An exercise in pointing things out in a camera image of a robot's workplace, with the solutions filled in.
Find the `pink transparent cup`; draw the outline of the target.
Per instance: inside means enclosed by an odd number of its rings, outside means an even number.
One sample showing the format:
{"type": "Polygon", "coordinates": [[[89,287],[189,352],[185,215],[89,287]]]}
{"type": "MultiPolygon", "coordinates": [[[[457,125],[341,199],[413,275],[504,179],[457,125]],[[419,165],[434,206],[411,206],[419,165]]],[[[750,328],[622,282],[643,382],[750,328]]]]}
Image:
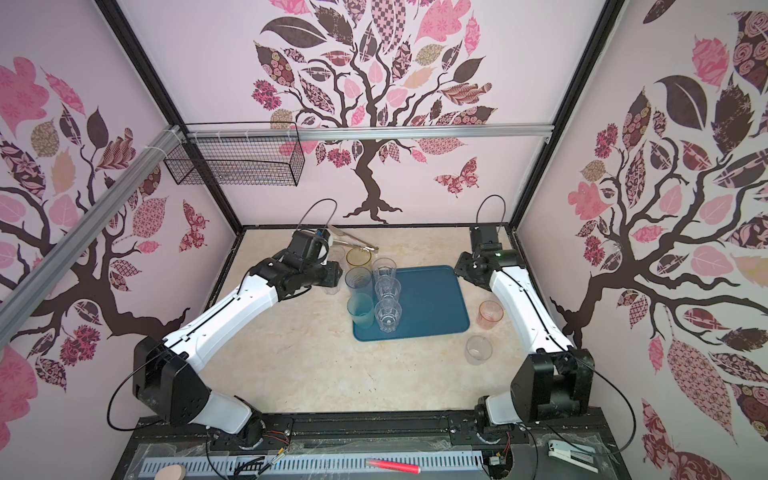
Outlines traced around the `pink transparent cup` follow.
{"type": "Polygon", "coordinates": [[[484,330],[495,328],[504,317],[503,307],[496,301],[486,300],[479,305],[477,325],[484,330]]]}

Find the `yellow transparent cup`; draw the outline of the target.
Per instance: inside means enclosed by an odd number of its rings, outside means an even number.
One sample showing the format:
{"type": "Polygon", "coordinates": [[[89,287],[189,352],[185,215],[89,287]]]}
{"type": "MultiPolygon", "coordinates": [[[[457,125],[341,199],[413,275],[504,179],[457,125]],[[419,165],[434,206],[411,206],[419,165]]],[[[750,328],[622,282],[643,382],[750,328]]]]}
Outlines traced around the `yellow transparent cup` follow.
{"type": "Polygon", "coordinates": [[[368,268],[373,260],[373,254],[369,250],[351,248],[346,253],[345,259],[351,268],[368,268]]]}

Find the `tall blue frosted cup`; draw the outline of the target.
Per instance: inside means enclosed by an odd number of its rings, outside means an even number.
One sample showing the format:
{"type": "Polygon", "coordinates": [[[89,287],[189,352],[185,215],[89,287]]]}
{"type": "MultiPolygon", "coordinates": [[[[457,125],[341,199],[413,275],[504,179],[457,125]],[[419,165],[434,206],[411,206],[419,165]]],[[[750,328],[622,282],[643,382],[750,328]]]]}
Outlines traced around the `tall blue frosted cup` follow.
{"type": "Polygon", "coordinates": [[[367,295],[374,297],[374,280],[372,272],[365,267],[352,267],[345,276],[344,282],[351,296],[367,295]]]}

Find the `green textured plastic cup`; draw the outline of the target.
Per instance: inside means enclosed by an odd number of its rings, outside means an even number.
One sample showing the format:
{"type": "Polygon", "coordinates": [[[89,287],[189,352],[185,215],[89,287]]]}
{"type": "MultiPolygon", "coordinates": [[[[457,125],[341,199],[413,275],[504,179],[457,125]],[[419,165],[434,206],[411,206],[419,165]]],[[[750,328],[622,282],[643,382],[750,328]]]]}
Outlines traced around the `green textured plastic cup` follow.
{"type": "Polygon", "coordinates": [[[370,328],[374,322],[374,302],[365,293],[352,294],[346,304],[353,324],[360,329],[370,328]]]}

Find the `teal plastic tray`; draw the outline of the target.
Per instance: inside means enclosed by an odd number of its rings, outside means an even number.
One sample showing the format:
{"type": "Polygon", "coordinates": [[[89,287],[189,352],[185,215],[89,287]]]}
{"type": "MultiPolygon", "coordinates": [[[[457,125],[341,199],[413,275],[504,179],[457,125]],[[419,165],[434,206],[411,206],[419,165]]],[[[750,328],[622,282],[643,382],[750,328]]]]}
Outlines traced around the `teal plastic tray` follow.
{"type": "Polygon", "coordinates": [[[470,318],[454,269],[448,265],[399,269],[399,303],[403,310],[399,325],[392,333],[382,332],[376,324],[369,328],[353,327],[360,342],[375,342],[438,335],[458,334],[470,327],[470,318]]]}

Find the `clear glass near right arm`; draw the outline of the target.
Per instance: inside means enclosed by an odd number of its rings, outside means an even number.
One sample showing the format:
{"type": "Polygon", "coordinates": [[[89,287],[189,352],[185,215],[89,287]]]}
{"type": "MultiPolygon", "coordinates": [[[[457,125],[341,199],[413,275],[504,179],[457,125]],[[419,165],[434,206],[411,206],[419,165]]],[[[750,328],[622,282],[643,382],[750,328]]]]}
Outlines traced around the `clear glass near right arm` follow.
{"type": "Polygon", "coordinates": [[[473,335],[465,343],[464,355],[470,365],[482,365],[493,355],[492,343],[485,336],[473,335]]]}

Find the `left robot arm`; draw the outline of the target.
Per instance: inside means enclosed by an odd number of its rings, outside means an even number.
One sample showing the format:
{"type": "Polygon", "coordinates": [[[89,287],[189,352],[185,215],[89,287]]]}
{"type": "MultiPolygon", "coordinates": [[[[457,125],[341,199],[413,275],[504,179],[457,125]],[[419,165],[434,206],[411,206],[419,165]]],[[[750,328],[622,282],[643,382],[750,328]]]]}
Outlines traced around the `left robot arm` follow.
{"type": "Polygon", "coordinates": [[[328,258],[328,228],[296,229],[289,245],[250,267],[237,287],[196,319],[134,350],[131,390],[172,426],[200,425],[233,438],[242,449],[258,446],[265,424],[248,402],[210,388],[200,373],[252,320],[313,287],[339,284],[342,268],[328,258]]]}

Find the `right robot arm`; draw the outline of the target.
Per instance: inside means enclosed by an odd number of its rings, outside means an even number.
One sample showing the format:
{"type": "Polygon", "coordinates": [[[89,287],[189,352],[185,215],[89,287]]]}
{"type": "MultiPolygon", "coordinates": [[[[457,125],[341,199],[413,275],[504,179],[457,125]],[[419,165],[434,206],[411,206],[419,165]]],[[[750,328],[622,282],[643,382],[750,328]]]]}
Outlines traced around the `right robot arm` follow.
{"type": "Polygon", "coordinates": [[[454,273],[496,296],[526,353],[509,390],[480,401],[487,422],[530,424],[585,415],[594,376],[591,354],[556,326],[522,257],[503,247],[497,227],[476,224],[469,232],[471,250],[460,255],[454,273]]]}

